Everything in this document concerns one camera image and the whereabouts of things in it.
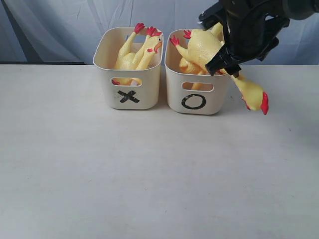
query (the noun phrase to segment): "x symbol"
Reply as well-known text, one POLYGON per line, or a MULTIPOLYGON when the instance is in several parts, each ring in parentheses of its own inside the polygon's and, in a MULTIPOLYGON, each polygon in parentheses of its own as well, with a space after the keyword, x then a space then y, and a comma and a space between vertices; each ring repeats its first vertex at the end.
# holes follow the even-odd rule
POLYGON ((136 94, 135 91, 130 91, 130 92, 128 92, 127 94, 124 93, 123 91, 118 91, 118 94, 120 94, 121 96, 124 96, 124 97, 120 100, 121 103, 124 103, 124 102, 126 102, 127 100, 131 100, 131 101, 133 101, 133 102, 135 102, 135 103, 140 102, 139 99, 133 97, 133 95, 136 94))

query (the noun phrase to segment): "chicken beak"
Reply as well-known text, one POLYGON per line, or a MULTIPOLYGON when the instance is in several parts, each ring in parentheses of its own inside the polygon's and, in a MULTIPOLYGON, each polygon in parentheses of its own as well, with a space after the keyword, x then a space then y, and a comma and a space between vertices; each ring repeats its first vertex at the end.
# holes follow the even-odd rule
POLYGON ((156 44, 156 46, 154 47, 154 51, 155 53, 158 52, 158 49, 161 47, 161 42, 159 42, 158 44, 156 44))

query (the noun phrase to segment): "storage bin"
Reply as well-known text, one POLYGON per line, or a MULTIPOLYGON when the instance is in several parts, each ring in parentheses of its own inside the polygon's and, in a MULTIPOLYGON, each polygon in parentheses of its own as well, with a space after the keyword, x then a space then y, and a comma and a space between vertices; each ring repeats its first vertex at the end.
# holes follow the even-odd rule
MULTIPOLYGON (((139 35, 146 36, 147 27, 139 35)), ((158 54, 152 58, 149 68, 145 70, 115 70, 118 52, 127 37, 134 31, 134 27, 117 27, 108 30, 102 37, 94 55, 93 63, 98 71, 104 98, 107 104, 115 109, 146 110, 155 106, 159 99, 160 63, 163 46, 158 54), (112 83, 117 78, 138 78, 139 86, 119 86, 112 83)), ((143 42, 134 42, 131 52, 137 52, 143 42)))
MULTIPOLYGON (((179 38, 180 45, 187 48, 184 29, 174 31, 173 36, 179 38)), ((212 115, 219 112, 225 101, 231 78, 228 75, 193 75, 181 73, 179 62, 181 55, 168 40, 165 53, 165 69, 167 84, 167 99, 171 109, 179 113, 212 115), (199 90, 185 87, 189 83, 203 83, 199 90)))

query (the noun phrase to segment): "white table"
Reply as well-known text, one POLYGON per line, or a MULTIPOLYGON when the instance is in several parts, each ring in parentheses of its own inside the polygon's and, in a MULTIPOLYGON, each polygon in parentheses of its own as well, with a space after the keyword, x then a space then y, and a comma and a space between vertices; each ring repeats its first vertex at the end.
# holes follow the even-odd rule
POLYGON ((246 66, 215 116, 119 111, 94 66, 0 66, 1 239, 318 239, 319 67, 246 66))

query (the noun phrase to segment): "o symbol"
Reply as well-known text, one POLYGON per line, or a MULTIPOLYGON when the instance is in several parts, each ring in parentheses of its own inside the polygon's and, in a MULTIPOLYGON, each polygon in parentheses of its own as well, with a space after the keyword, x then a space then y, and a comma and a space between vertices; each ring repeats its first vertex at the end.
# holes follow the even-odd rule
POLYGON ((186 96, 186 97, 181 101, 181 105, 184 106, 186 109, 189 109, 189 110, 199 110, 199 109, 203 108, 203 107, 206 105, 206 103, 207 103, 206 98, 205 98, 204 96, 198 95, 198 94, 188 95, 188 96, 186 96), (202 99, 201 105, 196 106, 196 107, 188 106, 188 105, 186 104, 186 101, 187 101, 189 98, 192 98, 192 97, 194 97, 194 96, 201 97, 201 99, 202 99))

